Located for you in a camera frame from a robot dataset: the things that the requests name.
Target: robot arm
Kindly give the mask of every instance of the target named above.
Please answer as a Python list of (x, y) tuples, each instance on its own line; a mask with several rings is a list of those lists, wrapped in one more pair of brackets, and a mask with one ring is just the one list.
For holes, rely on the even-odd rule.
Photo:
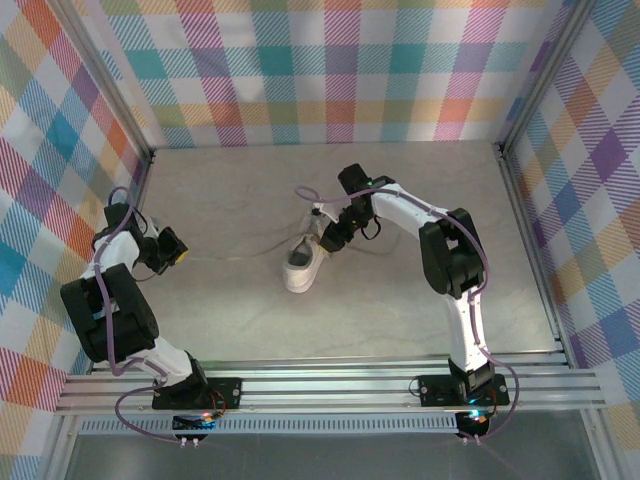
[[(484, 268), (468, 238), (443, 216), (457, 220), (479, 243), (471, 216), (463, 209), (447, 211), (430, 205), (408, 194), (389, 177), (372, 180), (358, 164), (345, 168), (338, 179), (349, 195), (372, 188), (383, 188), (385, 192), (354, 198), (351, 205), (342, 210), (338, 221), (333, 221), (325, 229), (320, 245), (329, 252), (341, 250), (358, 230), (365, 228), (376, 216), (396, 223), (418, 240), (424, 275), (431, 287), (444, 296), (448, 306), (451, 334), (449, 367), (458, 383), (460, 398), (466, 403), (494, 377), (493, 366), (480, 350), (487, 347), (480, 295), (474, 295), (484, 281)], [(427, 211), (415, 203), (426, 206)], [(479, 344), (472, 331), (472, 308)]]
[[(105, 207), (108, 226), (94, 237), (96, 252), (128, 209), (125, 203)], [(160, 336), (156, 318), (131, 274), (137, 263), (144, 263), (162, 275), (187, 251), (171, 228), (158, 231), (150, 218), (138, 213), (104, 248), (99, 266), (110, 299), (116, 362), (134, 361), (137, 368), (150, 373), (162, 385), (158, 396), (168, 403), (210, 408), (210, 388), (198, 361)], [(91, 360), (102, 362), (108, 360), (106, 306), (95, 278), (95, 257), (78, 280), (62, 286), (60, 294), (82, 348)]]

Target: aluminum rail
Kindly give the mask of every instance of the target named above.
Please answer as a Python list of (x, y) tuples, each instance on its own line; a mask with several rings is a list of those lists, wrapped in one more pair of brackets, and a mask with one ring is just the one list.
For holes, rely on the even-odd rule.
[[(496, 355), (514, 367), (521, 384), (520, 410), (575, 410), (604, 407), (595, 373), (570, 369), (564, 352)], [(448, 375), (445, 356), (411, 358), (330, 358), (205, 364), (208, 377), (243, 379), (240, 409), (227, 412), (259, 414), (463, 412), (471, 407), (423, 408), (409, 392), (418, 375)], [(514, 380), (507, 379), (513, 395)], [(70, 376), (58, 403), (59, 415), (112, 414), (116, 400), (135, 388), (150, 385), (142, 372), (113, 377), (96, 369), (91, 375)], [(134, 395), (122, 411), (157, 414), (152, 393)], [(199, 411), (163, 412), (175, 414)]]

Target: sneaker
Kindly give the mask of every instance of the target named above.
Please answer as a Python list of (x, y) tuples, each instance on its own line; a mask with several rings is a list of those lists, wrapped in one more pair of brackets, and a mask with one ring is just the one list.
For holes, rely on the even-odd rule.
[(319, 245), (324, 227), (318, 210), (313, 209), (305, 215), (300, 231), (302, 233), (291, 243), (282, 265), (284, 286), (293, 293), (304, 293), (311, 288), (320, 264), (329, 255)]

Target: gray floor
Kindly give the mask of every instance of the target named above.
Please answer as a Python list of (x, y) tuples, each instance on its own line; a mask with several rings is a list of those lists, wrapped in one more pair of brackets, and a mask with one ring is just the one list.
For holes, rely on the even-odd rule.
[[(485, 142), (161, 150), (144, 211), (171, 225), (191, 250), (141, 284), (162, 335), (201, 360), (446, 353), (444, 302), (424, 279), (417, 242), (395, 225), (384, 223), (375, 241), (353, 242), (378, 255), (334, 255), (302, 295), (280, 280), (286, 245), (259, 255), (296, 232), (307, 208), (296, 185), (342, 194), (336, 176), (353, 162), (432, 204), (469, 210), (492, 267), (483, 295), (489, 347), (553, 348)], [(221, 260), (237, 256), (247, 258)]]
[(520, 413), (487, 448), (453, 435), (219, 435), (181, 450), (141, 436), (79, 436), (67, 480), (595, 480), (579, 412)]

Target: metal grate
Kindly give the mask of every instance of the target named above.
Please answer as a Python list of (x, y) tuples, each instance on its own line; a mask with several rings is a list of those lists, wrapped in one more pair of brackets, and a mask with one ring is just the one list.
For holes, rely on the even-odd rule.
[[(153, 433), (171, 433), (170, 416), (145, 415), (129, 421)], [(260, 415), (234, 414), (218, 420), (208, 434), (365, 434), (365, 433), (455, 433), (451, 413), (358, 414), (358, 415)], [(134, 433), (115, 417), (86, 418), (81, 435)]]

